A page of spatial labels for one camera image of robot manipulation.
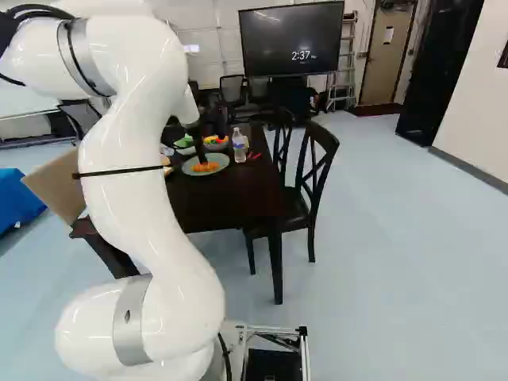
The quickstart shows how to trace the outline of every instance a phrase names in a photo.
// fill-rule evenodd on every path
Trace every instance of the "green item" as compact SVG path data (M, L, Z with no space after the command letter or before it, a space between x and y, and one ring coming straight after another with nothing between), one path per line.
M185 136L182 139L177 140L174 143L174 146L176 148L189 148L189 147L192 147L193 145L194 145L194 139L192 138L191 135L188 135L188 134L185 134Z

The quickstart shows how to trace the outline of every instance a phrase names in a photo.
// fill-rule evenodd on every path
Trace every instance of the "baseboard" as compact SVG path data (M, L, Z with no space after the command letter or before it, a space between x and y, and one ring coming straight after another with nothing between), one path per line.
M378 115L400 114L404 106L400 103L386 103L384 105L356 106L348 110L357 117L374 117Z
M429 152L439 157L440 159L447 161L451 165L461 169L462 171L467 172L469 175L476 177L478 180L483 181L485 184L488 184L491 187L497 189L498 191L508 195L508 183L505 183L504 181L498 179L497 177L494 177L493 175L490 175L485 171L482 171L481 169L475 167L474 165L466 163L465 161L455 157L454 155L450 155L449 153L441 151L439 148L429 147Z

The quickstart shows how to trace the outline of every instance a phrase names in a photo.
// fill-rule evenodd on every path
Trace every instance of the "black door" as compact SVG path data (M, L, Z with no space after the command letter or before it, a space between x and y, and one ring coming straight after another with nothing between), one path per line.
M483 0L431 0L396 133L431 145L468 54Z

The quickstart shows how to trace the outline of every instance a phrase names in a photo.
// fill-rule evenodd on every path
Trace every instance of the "orange food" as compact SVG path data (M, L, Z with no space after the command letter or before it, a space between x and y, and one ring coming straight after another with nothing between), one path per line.
M219 163L215 161L209 161L206 164L198 163L192 167L194 172L211 172L219 168Z

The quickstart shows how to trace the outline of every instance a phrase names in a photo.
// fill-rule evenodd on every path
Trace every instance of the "chair leg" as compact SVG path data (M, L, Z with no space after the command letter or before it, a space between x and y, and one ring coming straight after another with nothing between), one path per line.
M245 235L245 245L247 246L247 255L248 255L248 266L251 270L251 275L256 274L256 260L254 260L254 244L252 243L252 238L247 234Z
M315 264L316 263L316 255L314 253L314 230L316 228L315 224L309 226L309 232L307 234L307 248L309 250L309 262Z

